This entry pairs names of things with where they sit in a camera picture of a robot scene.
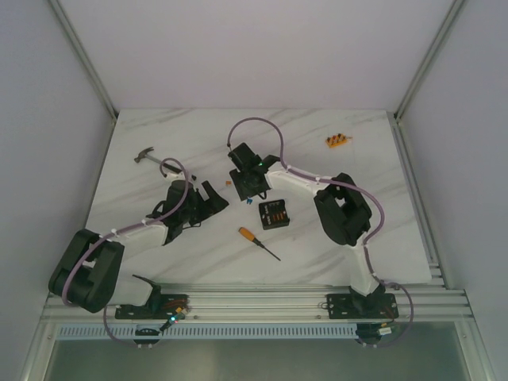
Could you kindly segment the black fuse box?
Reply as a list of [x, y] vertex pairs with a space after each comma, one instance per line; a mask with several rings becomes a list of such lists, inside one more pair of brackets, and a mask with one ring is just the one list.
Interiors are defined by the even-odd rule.
[[258, 209], [263, 230], [278, 229], [290, 224], [286, 202], [283, 199], [262, 202], [258, 205]]

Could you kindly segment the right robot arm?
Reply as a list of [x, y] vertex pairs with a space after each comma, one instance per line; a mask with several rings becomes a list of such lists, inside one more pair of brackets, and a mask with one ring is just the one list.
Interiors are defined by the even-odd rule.
[[349, 290], [352, 309], [362, 317], [372, 315], [385, 288], [372, 275], [360, 241], [371, 228], [372, 211], [360, 189], [345, 173], [320, 177], [283, 164], [273, 155], [260, 158], [245, 143], [231, 149], [228, 157], [235, 164], [229, 175], [240, 200], [258, 196], [265, 199], [269, 190], [290, 191], [311, 197], [326, 236], [338, 245], [350, 247]]

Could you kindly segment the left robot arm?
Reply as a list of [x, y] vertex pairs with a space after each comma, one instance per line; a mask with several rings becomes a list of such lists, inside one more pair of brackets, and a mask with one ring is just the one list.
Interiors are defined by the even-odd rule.
[[66, 303], [97, 313], [108, 305], [131, 305], [144, 319], [157, 317], [163, 304], [156, 285], [140, 275], [122, 273], [122, 262], [175, 240], [186, 227], [223, 211], [229, 203], [209, 182], [204, 199], [193, 184], [174, 180], [140, 223], [112, 230], [104, 237], [89, 229], [71, 239], [48, 282], [48, 290]]

